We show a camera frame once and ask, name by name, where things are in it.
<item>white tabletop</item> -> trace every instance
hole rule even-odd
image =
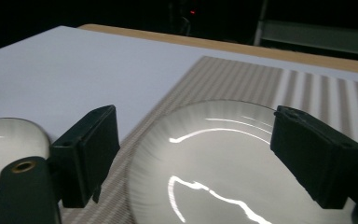
[[[358,74],[213,49],[57,27],[0,49],[0,118],[28,119],[57,139],[115,105],[122,140],[202,56],[358,81]]]

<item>woven placemat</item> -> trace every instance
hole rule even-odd
[[[238,100],[270,108],[291,106],[358,141],[358,82],[203,57],[121,143],[103,183],[100,202],[90,201],[83,209],[61,207],[62,222],[135,223],[127,192],[127,172],[137,143],[159,117],[205,100]]]

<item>dark background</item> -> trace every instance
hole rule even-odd
[[[262,0],[0,0],[0,48],[59,25],[87,23],[185,35],[182,17],[190,21],[191,36],[252,44],[261,5]],[[269,0],[267,18],[358,29],[358,0]]]

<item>white plate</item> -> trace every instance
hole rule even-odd
[[[0,119],[0,172],[24,157],[48,157],[49,140],[36,124],[24,119]]]
[[[136,222],[351,223],[352,201],[323,210],[269,149],[273,112],[208,101],[158,120],[131,162]]]

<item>beige placemat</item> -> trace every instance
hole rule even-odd
[[[121,143],[103,183],[100,202],[90,201],[83,209],[61,207],[62,222],[135,223],[129,205],[127,172],[138,141],[157,118],[175,108],[219,99],[274,109],[278,105],[301,109],[358,141],[358,82],[203,57]]]

